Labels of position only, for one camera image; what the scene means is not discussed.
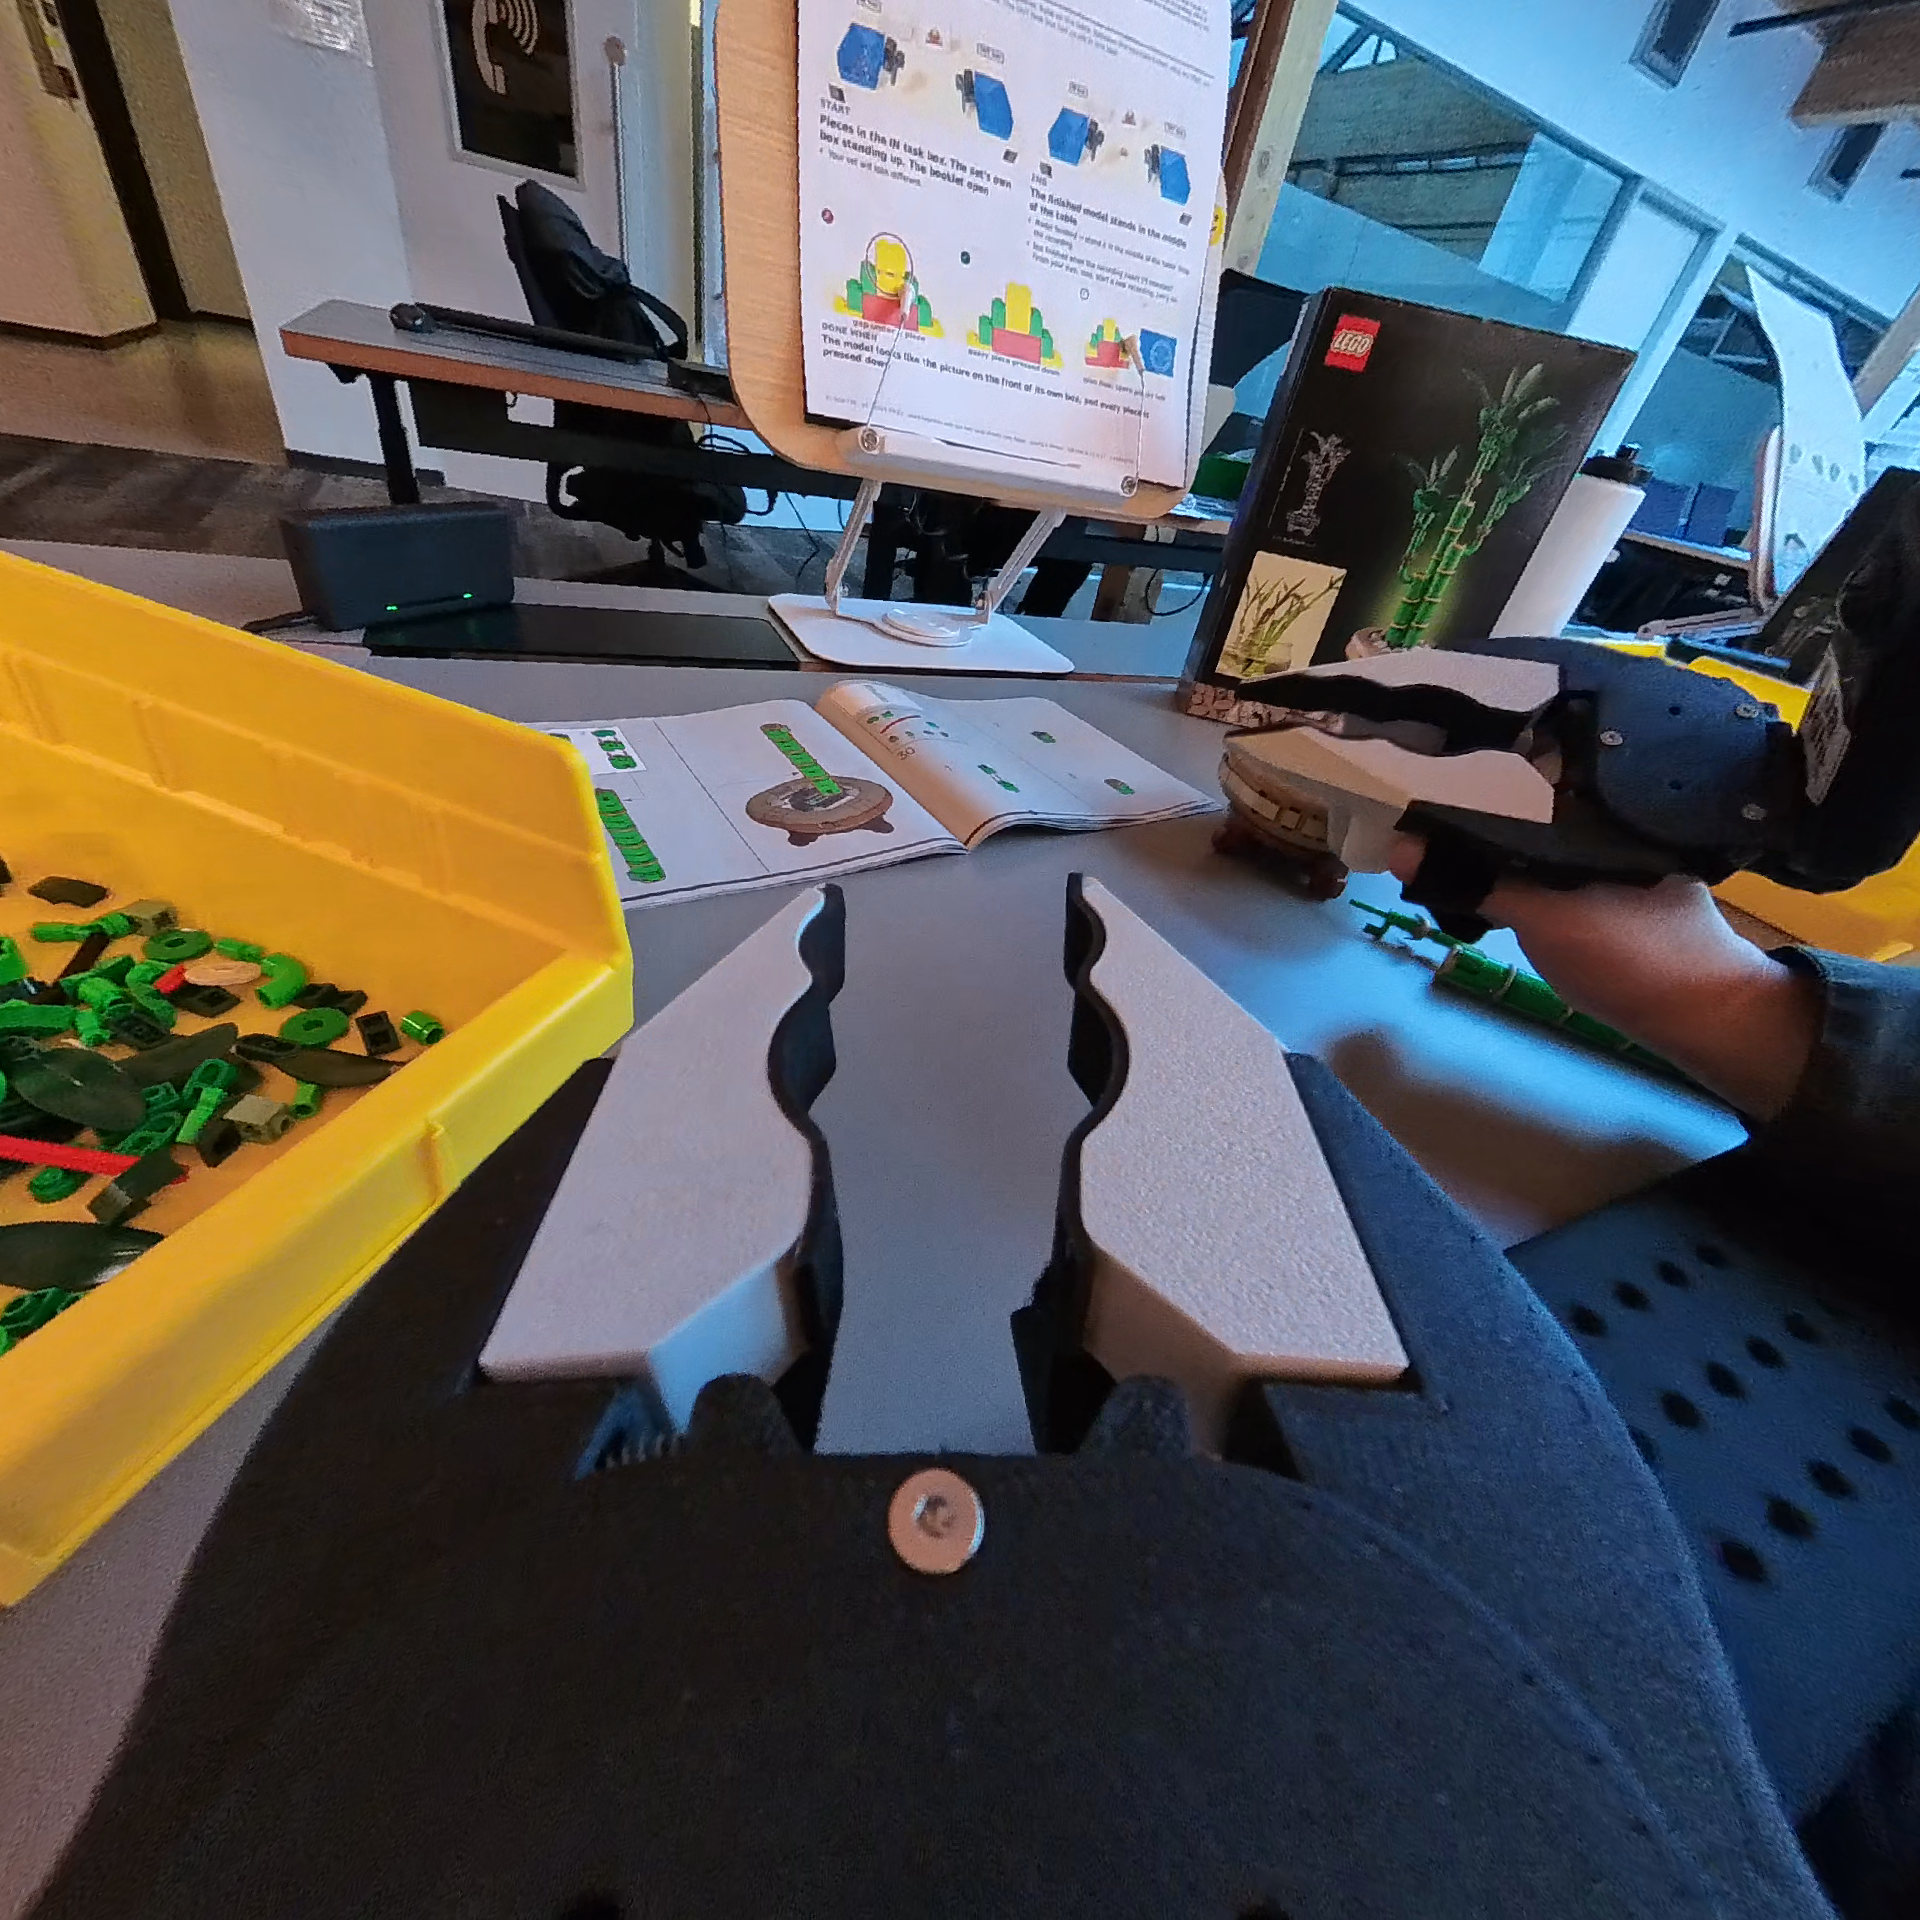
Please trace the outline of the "yellow plastic bin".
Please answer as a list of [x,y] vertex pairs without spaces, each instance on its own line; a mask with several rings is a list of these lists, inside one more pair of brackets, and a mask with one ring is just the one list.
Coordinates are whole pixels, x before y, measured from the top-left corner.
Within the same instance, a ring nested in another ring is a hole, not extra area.
[[[1796,726],[1812,725],[1816,759],[1828,773],[1845,760],[1857,720],[1845,705],[1834,652],[1827,652],[1809,688],[1778,679],[1768,664],[1736,646],[1664,638],[1664,656],[1696,672],[1728,679],[1758,696],[1769,696]],[[1720,904],[1737,917],[1776,927],[1800,943],[1849,953],[1870,961],[1916,965],[1918,948],[1918,847],[1888,871],[1860,879],[1841,894],[1802,894],[1742,871],[1715,886]]]
[[98,970],[158,978],[173,943],[258,950],[294,988],[361,993],[400,1031],[379,1081],[299,1106],[285,1134],[170,1143],[178,1181],[137,1198],[152,1238],[5,1341],[5,1605],[92,1534],[361,1288],[634,1014],[634,959],[588,773],[553,736],[338,663],[5,557],[5,1004],[84,1021],[5,1036],[17,1056],[113,1044],[107,991],[76,996],[82,940],[128,922]]

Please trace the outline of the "black office chair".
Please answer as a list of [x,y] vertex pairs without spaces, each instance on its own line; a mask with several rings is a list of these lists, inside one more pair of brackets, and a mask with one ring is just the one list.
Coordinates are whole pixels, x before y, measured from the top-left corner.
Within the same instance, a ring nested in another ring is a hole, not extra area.
[[[668,367],[689,359],[684,317],[640,287],[627,262],[594,244],[564,198],[537,180],[522,180],[499,200],[502,239],[534,325],[636,349],[643,364]],[[705,568],[705,529],[745,519],[742,489],[627,468],[553,464],[547,506],[566,520],[597,520],[649,550],[648,578],[665,581],[665,557]]]

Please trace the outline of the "printed instruction sheet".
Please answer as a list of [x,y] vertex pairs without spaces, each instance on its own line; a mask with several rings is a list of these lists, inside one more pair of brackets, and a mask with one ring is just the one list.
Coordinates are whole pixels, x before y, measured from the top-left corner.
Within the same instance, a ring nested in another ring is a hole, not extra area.
[[1180,484],[1233,62],[1216,2],[801,4],[806,410]]

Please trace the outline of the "black flat pad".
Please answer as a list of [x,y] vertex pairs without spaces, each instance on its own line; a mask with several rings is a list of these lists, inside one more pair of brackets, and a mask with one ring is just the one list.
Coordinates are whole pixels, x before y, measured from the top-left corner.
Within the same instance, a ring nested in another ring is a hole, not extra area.
[[394,657],[801,670],[770,617],[713,610],[515,604],[381,622],[363,630],[363,644]]

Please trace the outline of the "white water bottle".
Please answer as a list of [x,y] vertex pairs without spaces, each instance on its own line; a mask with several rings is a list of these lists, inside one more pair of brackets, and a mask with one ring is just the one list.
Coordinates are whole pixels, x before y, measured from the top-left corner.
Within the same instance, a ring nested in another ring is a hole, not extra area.
[[1633,442],[1579,466],[1492,626],[1494,638],[1557,638],[1565,630],[1642,506],[1646,482],[1649,468]]

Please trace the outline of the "wooden background desk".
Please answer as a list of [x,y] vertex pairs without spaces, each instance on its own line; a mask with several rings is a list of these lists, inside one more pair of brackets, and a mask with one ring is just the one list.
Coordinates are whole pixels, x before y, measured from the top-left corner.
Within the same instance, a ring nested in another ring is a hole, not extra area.
[[388,501],[416,505],[420,447],[501,460],[605,466],[686,478],[765,495],[778,464],[745,442],[745,416],[729,384],[689,389],[664,364],[609,359],[457,330],[413,336],[392,308],[326,298],[278,327],[294,360],[369,384]]

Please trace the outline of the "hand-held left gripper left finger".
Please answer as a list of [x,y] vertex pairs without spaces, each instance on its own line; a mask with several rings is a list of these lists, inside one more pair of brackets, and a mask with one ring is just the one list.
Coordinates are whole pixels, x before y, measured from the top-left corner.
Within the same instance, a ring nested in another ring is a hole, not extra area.
[[828,1141],[848,912],[806,888],[620,1044],[480,1350],[496,1383],[636,1384],[684,1432],[722,1375],[824,1417],[843,1306]]

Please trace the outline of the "brown round brick base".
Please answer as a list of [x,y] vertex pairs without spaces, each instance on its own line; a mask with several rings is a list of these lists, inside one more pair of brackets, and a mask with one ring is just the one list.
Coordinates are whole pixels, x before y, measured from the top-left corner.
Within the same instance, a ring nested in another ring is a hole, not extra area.
[[1230,734],[1218,764],[1235,847],[1259,847],[1323,888],[1387,873],[1414,799],[1414,754],[1308,726]]

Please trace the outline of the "black studded mat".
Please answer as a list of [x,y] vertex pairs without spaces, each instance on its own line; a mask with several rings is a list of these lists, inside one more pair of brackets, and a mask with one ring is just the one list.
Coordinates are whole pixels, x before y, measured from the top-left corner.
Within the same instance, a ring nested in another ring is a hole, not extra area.
[[1916,1686],[1916,1333],[1740,1153],[1508,1248],[1690,1536],[1792,1817]]

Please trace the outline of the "person's right forearm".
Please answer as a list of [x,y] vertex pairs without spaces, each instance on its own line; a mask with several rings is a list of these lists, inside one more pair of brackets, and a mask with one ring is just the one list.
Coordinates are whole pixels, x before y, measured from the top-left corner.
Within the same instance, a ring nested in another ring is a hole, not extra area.
[[1918,970],[1805,945],[1772,958],[1811,984],[1818,1032],[1746,1157],[1860,1246],[1916,1257]]

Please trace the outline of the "phone symbol wall sign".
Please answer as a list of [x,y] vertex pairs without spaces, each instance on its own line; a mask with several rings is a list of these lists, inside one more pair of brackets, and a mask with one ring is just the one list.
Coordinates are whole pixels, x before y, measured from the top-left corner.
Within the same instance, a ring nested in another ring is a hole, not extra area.
[[438,2],[452,151],[576,184],[570,2]]

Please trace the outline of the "open instruction booklet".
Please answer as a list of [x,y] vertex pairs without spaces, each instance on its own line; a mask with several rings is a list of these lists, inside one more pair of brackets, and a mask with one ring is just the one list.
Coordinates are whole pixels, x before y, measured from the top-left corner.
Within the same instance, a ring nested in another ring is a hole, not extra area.
[[961,857],[1001,831],[1109,831],[1226,808],[1075,710],[873,679],[659,717],[548,726],[588,770],[627,904]]

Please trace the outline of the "black toy brick set box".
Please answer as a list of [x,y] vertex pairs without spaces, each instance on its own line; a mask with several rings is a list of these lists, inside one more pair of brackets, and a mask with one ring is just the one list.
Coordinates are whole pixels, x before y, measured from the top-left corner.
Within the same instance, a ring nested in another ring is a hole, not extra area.
[[1352,286],[1312,294],[1180,710],[1253,725],[1275,676],[1490,638],[1634,360]]

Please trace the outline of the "pile of green toy bricks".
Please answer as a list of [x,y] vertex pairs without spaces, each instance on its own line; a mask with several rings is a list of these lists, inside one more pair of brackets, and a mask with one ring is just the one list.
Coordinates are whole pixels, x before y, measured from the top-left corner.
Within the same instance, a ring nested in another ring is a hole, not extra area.
[[109,1177],[2,1160],[2,1353],[449,1036],[166,896],[2,882],[2,1136],[140,1153]]

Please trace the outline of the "green brick bamboo stalk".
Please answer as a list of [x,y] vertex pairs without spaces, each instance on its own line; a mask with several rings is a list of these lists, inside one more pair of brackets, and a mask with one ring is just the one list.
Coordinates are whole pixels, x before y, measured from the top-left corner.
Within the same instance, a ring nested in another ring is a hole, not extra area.
[[1494,1008],[1516,1023],[1554,1032],[1596,1056],[1659,1074],[1680,1086],[1690,1084],[1690,1077],[1659,1054],[1574,1010],[1542,975],[1508,965],[1478,943],[1457,940],[1429,921],[1427,913],[1357,898],[1352,898],[1349,906],[1360,917],[1360,930],[1372,943],[1408,953],[1427,968],[1438,990]]

